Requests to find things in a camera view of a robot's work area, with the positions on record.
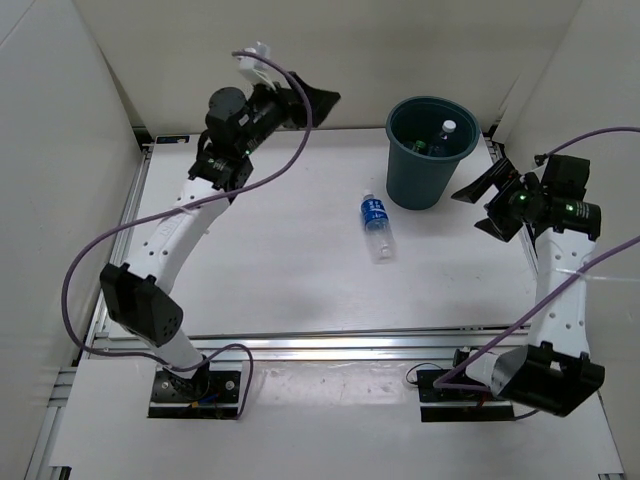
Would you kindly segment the clear unlabelled plastic bottle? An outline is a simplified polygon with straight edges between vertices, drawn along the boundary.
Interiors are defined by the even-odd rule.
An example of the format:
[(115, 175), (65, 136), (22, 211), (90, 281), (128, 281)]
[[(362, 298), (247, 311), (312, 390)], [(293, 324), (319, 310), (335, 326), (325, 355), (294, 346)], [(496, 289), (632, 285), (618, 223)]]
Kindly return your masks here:
[(444, 158), (450, 155), (450, 137), (455, 132), (457, 124), (453, 120), (445, 120), (440, 131), (433, 136), (427, 147), (429, 157)]

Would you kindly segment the green plastic soda bottle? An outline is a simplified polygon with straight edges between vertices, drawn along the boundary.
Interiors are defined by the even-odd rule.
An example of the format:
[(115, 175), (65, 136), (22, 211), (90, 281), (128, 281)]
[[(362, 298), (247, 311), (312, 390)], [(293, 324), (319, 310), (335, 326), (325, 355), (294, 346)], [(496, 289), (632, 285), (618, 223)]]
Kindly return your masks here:
[(413, 152), (417, 152), (419, 154), (423, 154), (427, 150), (427, 144), (423, 141), (406, 141), (403, 143), (403, 146)]

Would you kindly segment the blue label water bottle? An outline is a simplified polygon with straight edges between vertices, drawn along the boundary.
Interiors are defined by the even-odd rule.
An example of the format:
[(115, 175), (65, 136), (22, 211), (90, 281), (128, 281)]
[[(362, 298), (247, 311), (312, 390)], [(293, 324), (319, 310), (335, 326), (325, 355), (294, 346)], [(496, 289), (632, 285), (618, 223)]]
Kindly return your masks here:
[(396, 246), (386, 208), (369, 190), (362, 196), (360, 215), (372, 260), (375, 263), (393, 261), (396, 257)]

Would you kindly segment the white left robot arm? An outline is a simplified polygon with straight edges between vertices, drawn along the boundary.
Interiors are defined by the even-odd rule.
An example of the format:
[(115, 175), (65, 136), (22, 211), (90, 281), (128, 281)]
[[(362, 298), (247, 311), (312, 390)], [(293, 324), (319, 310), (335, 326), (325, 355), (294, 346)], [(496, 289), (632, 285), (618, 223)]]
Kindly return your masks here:
[(174, 204), (176, 214), (161, 220), (121, 265), (103, 268), (100, 285), (110, 318), (165, 362), (170, 384), (186, 399), (208, 393), (209, 369), (182, 331), (183, 310), (170, 293), (190, 253), (231, 204), (227, 198), (211, 203), (204, 198), (244, 187), (253, 171), (250, 154), (272, 133), (281, 126), (321, 125), (340, 98), (299, 77), (288, 87), (260, 80), (251, 95), (236, 87), (214, 92), (196, 160)]

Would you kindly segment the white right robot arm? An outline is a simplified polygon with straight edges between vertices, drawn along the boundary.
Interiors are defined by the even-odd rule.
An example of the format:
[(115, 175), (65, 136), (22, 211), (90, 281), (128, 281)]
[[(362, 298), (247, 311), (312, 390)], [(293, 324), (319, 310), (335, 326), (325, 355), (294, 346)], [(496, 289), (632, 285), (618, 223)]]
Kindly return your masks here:
[(537, 265), (525, 345), (502, 354), (489, 346), (471, 352), (449, 375), (458, 398), (470, 400), (486, 388), (497, 398), (565, 417), (602, 386), (605, 369), (590, 358), (581, 276), (601, 234), (601, 209), (584, 199), (589, 174), (589, 160), (573, 156), (550, 156), (539, 174), (522, 174), (504, 158), (453, 194), (476, 203), (495, 188), (476, 228), (503, 242), (527, 228)]

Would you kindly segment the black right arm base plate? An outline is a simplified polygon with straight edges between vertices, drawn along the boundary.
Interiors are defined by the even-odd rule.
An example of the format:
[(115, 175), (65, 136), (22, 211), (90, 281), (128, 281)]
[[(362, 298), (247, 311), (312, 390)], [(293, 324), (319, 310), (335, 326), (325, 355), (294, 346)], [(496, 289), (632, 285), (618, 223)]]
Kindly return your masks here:
[(431, 362), (419, 363), (405, 374), (405, 382), (418, 391), (422, 423), (506, 422), (515, 419), (511, 402), (488, 393), (440, 389), (434, 381), (448, 370)]

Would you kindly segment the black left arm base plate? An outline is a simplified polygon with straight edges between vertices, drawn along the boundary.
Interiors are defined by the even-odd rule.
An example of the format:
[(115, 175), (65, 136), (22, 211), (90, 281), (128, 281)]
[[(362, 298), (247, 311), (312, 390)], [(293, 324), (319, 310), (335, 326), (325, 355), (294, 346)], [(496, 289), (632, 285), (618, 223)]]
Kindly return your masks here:
[(154, 374), (147, 417), (151, 419), (233, 420), (239, 413), (239, 368), (199, 369), (191, 379), (179, 378), (165, 369)]

